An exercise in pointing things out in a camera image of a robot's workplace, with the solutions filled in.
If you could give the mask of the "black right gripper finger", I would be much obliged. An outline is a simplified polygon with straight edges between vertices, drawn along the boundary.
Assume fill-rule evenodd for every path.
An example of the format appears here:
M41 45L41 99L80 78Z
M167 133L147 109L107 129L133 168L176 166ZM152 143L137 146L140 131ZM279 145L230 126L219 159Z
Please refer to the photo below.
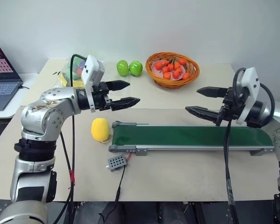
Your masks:
M224 98L227 91L228 91L228 88L208 86L208 87L200 88L196 92L198 92L199 94L202 94L206 97Z
M220 114L218 112L199 106L186 106L185 110L200 119L213 122L216 126L221 125Z

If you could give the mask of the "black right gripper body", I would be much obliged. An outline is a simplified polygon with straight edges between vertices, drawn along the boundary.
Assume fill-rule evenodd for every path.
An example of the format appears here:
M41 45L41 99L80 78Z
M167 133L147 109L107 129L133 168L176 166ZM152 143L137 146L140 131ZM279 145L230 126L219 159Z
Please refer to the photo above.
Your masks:
M240 93L242 96L235 97L232 87L229 87L223 99L223 105L219 110L219 115L216 120L216 126L220 126L222 121L237 120L241 115L247 100L248 91L244 90L244 93Z

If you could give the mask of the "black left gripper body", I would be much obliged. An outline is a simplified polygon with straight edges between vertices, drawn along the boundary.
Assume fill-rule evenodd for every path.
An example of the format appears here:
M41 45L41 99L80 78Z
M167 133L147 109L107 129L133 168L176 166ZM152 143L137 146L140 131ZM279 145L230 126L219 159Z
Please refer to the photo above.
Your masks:
M94 101L95 109L104 111L111 108L111 100L108 97L110 90L109 82L100 82L98 86L92 86L92 98Z

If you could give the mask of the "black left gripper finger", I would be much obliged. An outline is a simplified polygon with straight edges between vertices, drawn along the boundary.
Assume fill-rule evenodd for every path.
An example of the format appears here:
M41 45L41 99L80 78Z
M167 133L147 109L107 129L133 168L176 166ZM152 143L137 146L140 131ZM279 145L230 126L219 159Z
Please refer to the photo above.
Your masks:
M130 85L129 82L123 80L115 80L107 82L107 87L110 91L119 91Z
M136 105L138 102L140 102L139 98L134 98L134 97L121 98L120 100L111 101L111 110L117 111L117 110L130 108Z

